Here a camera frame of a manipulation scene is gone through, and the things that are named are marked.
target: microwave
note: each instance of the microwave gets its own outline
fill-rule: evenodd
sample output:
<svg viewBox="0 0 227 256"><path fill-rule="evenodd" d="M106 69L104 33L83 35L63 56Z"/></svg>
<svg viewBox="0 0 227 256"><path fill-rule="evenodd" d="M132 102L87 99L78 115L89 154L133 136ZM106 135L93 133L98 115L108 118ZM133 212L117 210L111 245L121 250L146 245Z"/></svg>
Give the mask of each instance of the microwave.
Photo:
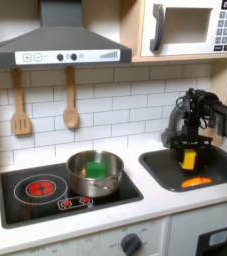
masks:
<svg viewBox="0 0 227 256"><path fill-rule="evenodd" d="M145 0L142 56L227 53L227 0Z"/></svg>

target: cabinet knob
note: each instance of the cabinet knob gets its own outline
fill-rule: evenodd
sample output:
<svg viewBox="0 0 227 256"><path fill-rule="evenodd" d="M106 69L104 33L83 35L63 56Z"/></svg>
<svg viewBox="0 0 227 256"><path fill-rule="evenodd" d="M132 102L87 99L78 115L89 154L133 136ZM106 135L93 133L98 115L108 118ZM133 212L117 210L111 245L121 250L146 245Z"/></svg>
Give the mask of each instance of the cabinet knob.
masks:
<svg viewBox="0 0 227 256"><path fill-rule="evenodd" d="M136 234L129 234L121 241L121 247L126 256L132 256L141 247L141 239Z"/></svg>

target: black knob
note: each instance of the black knob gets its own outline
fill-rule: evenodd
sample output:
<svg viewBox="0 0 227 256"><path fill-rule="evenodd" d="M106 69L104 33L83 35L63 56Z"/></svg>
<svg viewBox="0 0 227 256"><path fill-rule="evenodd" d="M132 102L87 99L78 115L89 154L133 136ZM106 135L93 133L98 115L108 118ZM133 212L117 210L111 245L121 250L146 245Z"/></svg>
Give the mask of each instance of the black knob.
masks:
<svg viewBox="0 0 227 256"><path fill-rule="evenodd" d="M77 60L77 55L75 53L72 53L70 57L72 60Z"/></svg>
<svg viewBox="0 0 227 256"><path fill-rule="evenodd" d="M58 59L59 61L63 61L63 55L62 55L62 54L58 54L58 55L57 55L57 59Z"/></svg>
<svg viewBox="0 0 227 256"><path fill-rule="evenodd" d="M132 256L141 247L141 239L136 234L129 234L121 241L121 247L127 256Z"/></svg>

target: microwave keypad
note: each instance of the microwave keypad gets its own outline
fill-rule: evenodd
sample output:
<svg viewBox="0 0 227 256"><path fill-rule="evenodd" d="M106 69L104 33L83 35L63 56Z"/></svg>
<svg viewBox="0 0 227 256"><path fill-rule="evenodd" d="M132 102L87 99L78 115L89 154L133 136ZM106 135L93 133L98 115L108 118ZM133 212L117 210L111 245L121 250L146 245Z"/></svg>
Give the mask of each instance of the microwave keypad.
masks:
<svg viewBox="0 0 227 256"><path fill-rule="evenodd" d="M227 11L219 15L214 51L227 51Z"/></svg>

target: black sink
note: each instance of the black sink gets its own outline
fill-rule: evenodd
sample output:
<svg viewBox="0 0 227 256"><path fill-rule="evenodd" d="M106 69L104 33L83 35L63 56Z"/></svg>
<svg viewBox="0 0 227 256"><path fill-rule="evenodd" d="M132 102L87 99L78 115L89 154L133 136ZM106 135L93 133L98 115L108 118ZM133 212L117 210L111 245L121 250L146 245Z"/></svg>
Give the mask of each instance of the black sink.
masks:
<svg viewBox="0 0 227 256"><path fill-rule="evenodd" d="M174 192L185 192L227 183L227 153L214 146L211 149L208 165L192 174L183 171L177 161L176 152L172 149L142 154L139 161L162 187ZM181 187L184 181L197 176L211 178L213 182L189 188Z"/></svg>

